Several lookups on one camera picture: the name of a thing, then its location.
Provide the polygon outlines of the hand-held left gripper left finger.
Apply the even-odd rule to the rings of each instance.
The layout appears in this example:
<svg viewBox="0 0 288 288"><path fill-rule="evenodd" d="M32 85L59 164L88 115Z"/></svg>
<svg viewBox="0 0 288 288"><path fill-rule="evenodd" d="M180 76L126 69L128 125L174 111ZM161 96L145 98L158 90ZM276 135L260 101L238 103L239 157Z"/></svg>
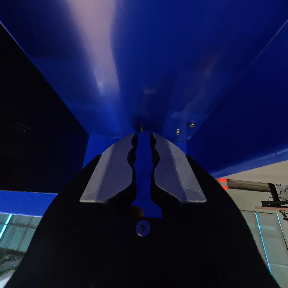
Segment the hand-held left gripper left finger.
<svg viewBox="0 0 288 288"><path fill-rule="evenodd" d="M136 198L137 134L131 133L109 146L80 198L81 203L130 205Z"/></svg>

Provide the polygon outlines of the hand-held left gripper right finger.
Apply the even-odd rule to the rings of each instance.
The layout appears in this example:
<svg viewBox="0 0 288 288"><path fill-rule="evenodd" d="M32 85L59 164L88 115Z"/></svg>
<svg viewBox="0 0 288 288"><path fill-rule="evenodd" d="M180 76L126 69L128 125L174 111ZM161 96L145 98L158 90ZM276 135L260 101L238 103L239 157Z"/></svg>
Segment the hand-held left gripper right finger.
<svg viewBox="0 0 288 288"><path fill-rule="evenodd" d="M180 203L206 203L207 198L186 154L174 143L153 132L150 137L153 163L151 184Z"/></svg>

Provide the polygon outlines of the blue plastic bin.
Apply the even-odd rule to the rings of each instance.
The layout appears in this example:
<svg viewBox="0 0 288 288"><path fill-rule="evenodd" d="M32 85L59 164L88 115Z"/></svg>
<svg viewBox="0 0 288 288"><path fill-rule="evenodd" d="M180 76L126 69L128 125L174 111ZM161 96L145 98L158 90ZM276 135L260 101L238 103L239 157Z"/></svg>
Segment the blue plastic bin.
<svg viewBox="0 0 288 288"><path fill-rule="evenodd" d="M132 132L216 178L286 164L287 1L1 1L1 190L58 193Z"/></svg>

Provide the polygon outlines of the dark metal pipe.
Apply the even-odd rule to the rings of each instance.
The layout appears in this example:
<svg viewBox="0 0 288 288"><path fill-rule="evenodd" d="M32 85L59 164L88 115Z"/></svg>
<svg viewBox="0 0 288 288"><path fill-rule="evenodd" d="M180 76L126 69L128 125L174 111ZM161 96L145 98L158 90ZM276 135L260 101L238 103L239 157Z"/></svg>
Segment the dark metal pipe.
<svg viewBox="0 0 288 288"><path fill-rule="evenodd" d="M228 179L228 189L270 193L268 183Z"/></svg>

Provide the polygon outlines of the black metal bracket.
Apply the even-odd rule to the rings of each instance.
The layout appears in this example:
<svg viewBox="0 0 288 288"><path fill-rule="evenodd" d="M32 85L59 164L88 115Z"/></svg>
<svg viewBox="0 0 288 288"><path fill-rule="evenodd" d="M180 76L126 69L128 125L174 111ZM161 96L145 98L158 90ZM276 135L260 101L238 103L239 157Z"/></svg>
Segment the black metal bracket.
<svg viewBox="0 0 288 288"><path fill-rule="evenodd" d="M263 208L288 208L288 185L268 183L271 196L261 201Z"/></svg>

